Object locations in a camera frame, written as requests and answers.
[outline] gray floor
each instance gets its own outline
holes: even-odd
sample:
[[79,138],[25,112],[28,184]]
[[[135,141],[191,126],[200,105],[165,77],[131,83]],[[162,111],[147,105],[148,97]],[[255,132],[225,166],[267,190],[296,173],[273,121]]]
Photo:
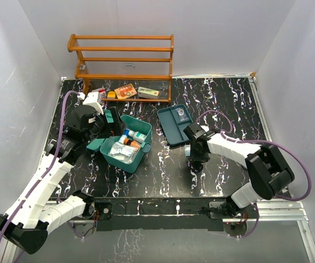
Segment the gray floor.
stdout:
[[63,225],[20,262],[309,262],[295,221],[260,222],[240,241],[204,230],[96,232],[84,242]]

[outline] table surface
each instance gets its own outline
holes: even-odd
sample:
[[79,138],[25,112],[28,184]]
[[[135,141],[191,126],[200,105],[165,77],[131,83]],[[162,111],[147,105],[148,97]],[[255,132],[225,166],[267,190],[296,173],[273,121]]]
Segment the table surface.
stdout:
[[[129,81],[102,81],[96,83],[106,90],[113,90]],[[137,88],[149,87],[146,81],[131,81]],[[64,81],[59,102],[50,128],[48,141],[56,138],[59,129],[60,107],[68,90],[80,91],[82,80]],[[248,78],[179,78],[173,80],[172,105],[186,105],[195,120],[207,110],[223,112],[234,128],[233,136],[242,139],[265,139],[261,120]],[[67,110],[79,105],[77,97],[67,102]],[[184,155],[184,148],[170,148],[161,128],[157,111],[168,104],[136,102],[110,102],[119,114],[130,115],[153,126],[152,149],[147,153],[135,173],[130,174],[108,165],[98,152],[87,151],[72,170],[64,176],[53,198],[66,198],[76,190],[95,197],[127,198],[195,198],[227,197],[249,182],[247,171],[222,156],[212,155],[201,172],[194,171]],[[227,121],[219,115],[209,114],[200,122],[209,127],[228,129]]]

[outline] open teal container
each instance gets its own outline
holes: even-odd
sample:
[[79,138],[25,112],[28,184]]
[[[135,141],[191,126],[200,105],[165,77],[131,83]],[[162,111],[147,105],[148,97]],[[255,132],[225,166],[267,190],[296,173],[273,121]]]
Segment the open teal container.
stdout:
[[133,118],[129,115],[122,115],[121,120],[126,125],[127,129],[133,130],[135,132],[140,132],[145,134],[147,137],[145,138],[144,142],[142,143],[141,147],[139,148],[137,155],[135,156],[134,160],[130,164],[122,163],[115,158],[109,156],[110,149],[112,145],[120,139],[120,136],[112,136],[107,138],[102,146],[100,147],[100,152],[103,154],[105,160],[113,165],[116,166],[128,173],[134,173],[137,170],[137,167],[145,153],[151,150],[151,125],[147,122],[143,122],[139,119]]

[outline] wooden shelf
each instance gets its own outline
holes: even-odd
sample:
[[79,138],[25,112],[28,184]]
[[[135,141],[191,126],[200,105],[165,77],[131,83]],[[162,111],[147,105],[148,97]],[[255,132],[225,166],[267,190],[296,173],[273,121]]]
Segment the wooden shelf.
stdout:
[[150,80],[150,81],[168,81],[169,76],[165,75],[106,75],[106,74],[79,74],[77,78],[90,78],[90,79],[124,79],[124,80]]
[[159,100],[150,100],[150,99],[102,99],[102,101],[108,101],[108,102],[166,102],[170,103],[168,99],[159,99]]
[[[101,40],[100,43],[102,44],[102,40],[109,40],[109,39],[116,39],[120,40],[142,40],[142,41],[149,41],[149,40],[164,40],[170,41],[168,47],[152,47],[149,45],[148,47],[125,47],[123,42],[121,47],[110,47],[107,46],[93,46],[93,41],[96,39]],[[90,45],[85,45],[84,43],[90,41]],[[83,85],[83,92],[85,94],[88,93],[90,80],[92,79],[123,79],[123,80],[150,80],[150,81],[169,81],[168,85],[168,99],[159,99],[159,100],[148,100],[148,99],[127,99],[127,100],[119,100],[119,99],[103,99],[103,101],[136,101],[136,102],[167,102],[171,103],[171,83],[172,83],[172,55],[174,49],[174,37],[173,35],[170,36],[77,36],[72,34],[69,42],[67,43],[67,49],[69,52],[75,51],[77,53],[77,67],[75,70],[75,77],[76,78],[83,78],[84,85]],[[170,53],[169,58],[100,58],[98,54],[95,53],[95,56],[87,56],[84,57],[82,52],[168,52]],[[125,74],[127,73],[126,70],[123,70],[122,73],[117,74],[100,74],[100,72],[93,73],[92,69],[88,69],[88,65],[86,62],[91,62],[91,66],[93,66],[92,62],[146,62],[146,63],[170,63],[169,67],[166,69],[165,75],[148,75],[148,74],[138,74],[133,72],[133,74]]]

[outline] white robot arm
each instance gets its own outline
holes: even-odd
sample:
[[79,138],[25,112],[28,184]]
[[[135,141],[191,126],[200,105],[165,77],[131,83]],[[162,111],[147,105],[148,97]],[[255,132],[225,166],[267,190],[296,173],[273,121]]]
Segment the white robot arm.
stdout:
[[[46,211],[43,208],[60,180],[75,165],[79,156],[86,152],[87,145],[94,139],[108,138],[120,130],[117,126],[119,117],[116,108],[110,111],[113,118],[116,118],[116,123],[108,123],[98,92],[92,92],[82,105],[66,116],[66,127],[61,141],[53,139],[48,144],[39,167],[23,193],[4,214],[0,214],[0,231],[5,224],[9,224],[4,233],[6,239],[33,254],[43,246],[48,234],[57,227],[74,217],[89,217],[94,213],[94,198],[81,191],[76,191],[53,208]],[[44,176],[44,172],[53,162],[56,147],[59,148],[57,158],[51,170]],[[8,221],[9,216],[15,212],[15,216]]]
[[193,167],[200,169],[207,162],[209,153],[223,155],[248,170],[250,182],[226,198],[220,208],[224,214],[235,216],[241,209],[262,199],[270,200],[294,180],[294,174],[274,145],[235,143],[216,130],[206,131],[197,123],[184,130],[190,140],[190,156]]

